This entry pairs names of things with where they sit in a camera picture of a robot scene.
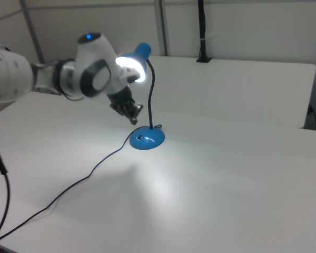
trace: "white table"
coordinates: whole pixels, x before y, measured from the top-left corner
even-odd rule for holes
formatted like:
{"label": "white table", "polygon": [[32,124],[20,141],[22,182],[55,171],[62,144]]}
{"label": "white table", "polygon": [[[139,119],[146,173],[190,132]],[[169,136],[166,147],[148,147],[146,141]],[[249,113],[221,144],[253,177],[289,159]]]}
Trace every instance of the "white table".
{"label": "white table", "polygon": [[[205,64],[195,60],[150,56],[156,72],[156,109],[281,127],[304,126],[315,65],[217,59]],[[131,89],[136,99],[146,101],[147,90],[140,85]]]}
{"label": "white table", "polygon": [[[17,252],[316,252],[316,132],[154,109],[165,142],[125,148],[47,215],[0,243]],[[143,109],[139,125],[146,124]],[[1,235],[46,206],[134,129],[105,103],[30,93],[0,113],[12,202]],[[0,219],[6,198],[0,175]]]}

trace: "blue lamp base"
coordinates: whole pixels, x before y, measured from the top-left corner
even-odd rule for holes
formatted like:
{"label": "blue lamp base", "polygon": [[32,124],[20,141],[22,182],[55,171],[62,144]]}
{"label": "blue lamp base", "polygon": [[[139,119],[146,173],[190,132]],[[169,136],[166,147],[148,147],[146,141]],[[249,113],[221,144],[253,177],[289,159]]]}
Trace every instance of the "blue lamp base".
{"label": "blue lamp base", "polygon": [[165,140],[163,130],[157,128],[150,129],[149,126],[139,128],[130,136],[130,145],[135,149],[147,150],[158,147]]}

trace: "blue desk lamp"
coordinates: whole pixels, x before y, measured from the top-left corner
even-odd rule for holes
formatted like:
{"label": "blue desk lamp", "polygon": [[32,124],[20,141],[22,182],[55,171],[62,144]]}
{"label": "blue desk lamp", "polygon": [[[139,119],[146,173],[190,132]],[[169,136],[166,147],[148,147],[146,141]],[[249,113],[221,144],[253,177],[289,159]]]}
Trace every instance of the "blue desk lamp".
{"label": "blue desk lamp", "polygon": [[140,43],[132,53],[124,54],[116,59],[116,63],[122,67],[133,67],[137,69],[141,77],[136,80],[136,82],[143,82],[145,80],[146,63],[152,72],[152,84],[147,103],[150,126],[143,126],[133,132],[130,136],[130,145],[135,149],[141,150],[156,148],[165,140],[165,134],[161,130],[162,125],[153,126],[152,123],[151,96],[155,82],[155,73],[151,62],[149,61],[150,54],[150,45],[147,43]]}

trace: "lamp head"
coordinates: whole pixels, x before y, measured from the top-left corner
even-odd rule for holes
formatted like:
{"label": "lamp head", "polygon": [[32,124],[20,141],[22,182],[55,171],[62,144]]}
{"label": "lamp head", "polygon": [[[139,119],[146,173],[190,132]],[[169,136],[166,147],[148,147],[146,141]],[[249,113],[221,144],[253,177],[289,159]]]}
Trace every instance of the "lamp head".
{"label": "lamp head", "polygon": [[141,77],[135,82],[141,83],[146,76],[146,60],[151,54],[151,47],[145,42],[140,43],[132,53],[123,54],[116,58],[116,63],[121,67],[136,69]]}

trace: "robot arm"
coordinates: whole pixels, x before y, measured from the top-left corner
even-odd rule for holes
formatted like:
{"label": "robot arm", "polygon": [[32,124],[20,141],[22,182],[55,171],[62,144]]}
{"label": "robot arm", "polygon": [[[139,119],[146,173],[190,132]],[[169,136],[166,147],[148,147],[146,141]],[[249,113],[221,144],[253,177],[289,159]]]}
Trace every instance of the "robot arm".
{"label": "robot arm", "polygon": [[21,55],[0,50],[0,103],[16,101],[33,88],[52,90],[73,101],[105,93],[110,107],[135,125],[143,106],[132,99],[129,84],[140,73],[116,64],[111,44],[100,33],[85,34],[77,43],[75,60],[48,64],[29,64]]}

